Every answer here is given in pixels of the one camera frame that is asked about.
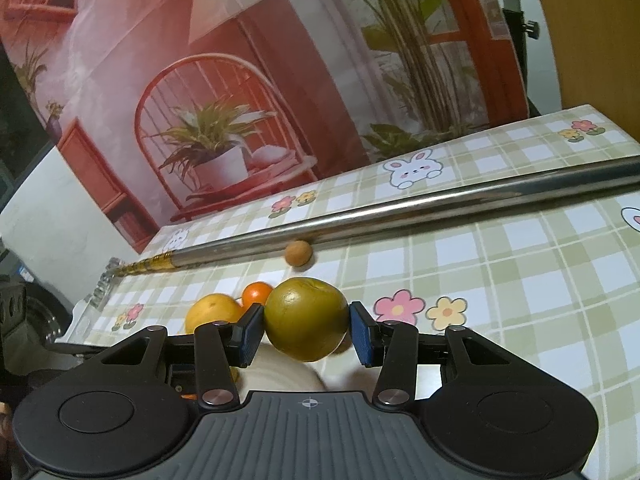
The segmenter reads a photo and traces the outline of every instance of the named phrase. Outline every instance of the orange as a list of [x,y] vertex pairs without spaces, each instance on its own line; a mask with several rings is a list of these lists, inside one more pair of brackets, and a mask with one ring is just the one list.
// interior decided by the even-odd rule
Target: orange
[[220,320],[235,323],[242,314],[242,308],[232,297],[226,294],[208,294],[189,309],[184,318],[184,328],[187,334],[193,334],[197,326]]
[[242,307],[247,310],[254,303],[266,304],[272,290],[273,287],[268,283],[250,283],[242,291]]

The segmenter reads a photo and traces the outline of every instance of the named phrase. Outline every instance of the metal rod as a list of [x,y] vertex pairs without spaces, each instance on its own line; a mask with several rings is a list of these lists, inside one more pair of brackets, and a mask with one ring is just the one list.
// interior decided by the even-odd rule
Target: metal rod
[[255,256],[283,250],[294,240],[306,240],[313,244],[412,226],[425,228],[433,222],[445,219],[506,210],[559,198],[576,198],[637,184],[640,184],[640,155],[592,162],[410,196],[236,235],[159,254],[119,267],[116,274],[149,272]]

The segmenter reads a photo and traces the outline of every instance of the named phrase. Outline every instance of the metal pivot screw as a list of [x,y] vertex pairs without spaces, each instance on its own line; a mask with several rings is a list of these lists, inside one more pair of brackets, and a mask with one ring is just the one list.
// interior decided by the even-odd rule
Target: metal pivot screw
[[202,394],[202,400],[212,406],[221,406],[234,400],[234,394],[229,390],[207,390]]
[[522,27],[532,40],[538,40],[540,38],[540,24],[538,22],[532,22],[529,20]]
[[398,404],[407,402],[409,400],[409,394],[404,390],[389,388],[388,390],[382,390],[378,394],[378,400],[386,406],[397,406]]

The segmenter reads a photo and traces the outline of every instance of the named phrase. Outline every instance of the potted plant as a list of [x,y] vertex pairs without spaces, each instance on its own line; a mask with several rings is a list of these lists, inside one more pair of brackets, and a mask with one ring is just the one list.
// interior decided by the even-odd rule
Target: potted plant
[[35,49],[30,52],[29,40],[27,40],[27,45],[24,49],[24,63],[22,65],[12,63],[12,67],[14,68],[14,72],[18,78],[20,86],[22,86],[24,93],[27,95],[27,99],[29,100],[31,107],[33,107],[33,110],[37,113],[43,123],[47,123],[47,120],[42,115],[40,108],[38,107],[38,102],[36,101],[36,79],[41,73],[47,71],[47,65],[40,62],[47,51],[48,49],[45,48],[40,52],[37,52]]
[[174,151],[160,165],[184,180],[193,169],[200,187],[225,189],[249,177],[247,162],[251,153],[244,140],[256,133],[255,123],[273,117],[275,112],[250,112],[249,105],[233,105],[225,100],[215,101],[194,111],[174,108],[180,121],[178,126],[158,134],[175,146]]
[[49,119],[47,120],[47,126],[45,130],[51,137],[51,140],[57,144],[62,138],[62,127],[60,127],[60,114],[65,108],[63,105],[56,101],[49,100],[45,106],[47,112],[49,112]]

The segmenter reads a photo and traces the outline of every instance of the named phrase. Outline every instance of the plaid tablecloth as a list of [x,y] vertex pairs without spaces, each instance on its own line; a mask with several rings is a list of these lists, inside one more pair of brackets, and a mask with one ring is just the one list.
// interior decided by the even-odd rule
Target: plaid tablecloth
[[[400,196],[637,155],[640,146],[583,106],[422,151],[422,157],[419,152],[403,157],[394,178],[397,170],[388,162],[375,164],[166,226],[142,257]],[[402,174],[413,168],[429,176],[404,188]],[[640,208],[640,192],[405,237],[318,247],[317,261],[300,274],[334,284],[379,319],[412,322],[421,332],[464,323],[577,388],[600,419],[585,473],[593,479],[637,478],[640,224],[635,218],[640,221],[640,210],[635,208]],[[70,340],[111,345],[152,324],[181,333],[185,314],[200,297],[212,292],[238,297],[248,283],[276,285],[296,274],[280,254],[267,254],[249,263],[129,276],[114,288],[103,312],[82,314]],[[314,366],[331,388],[367,389],[375,379],[375,371],[360,367],[353,349]],[[433,382],[434,375],[421,371],[420,377]]]

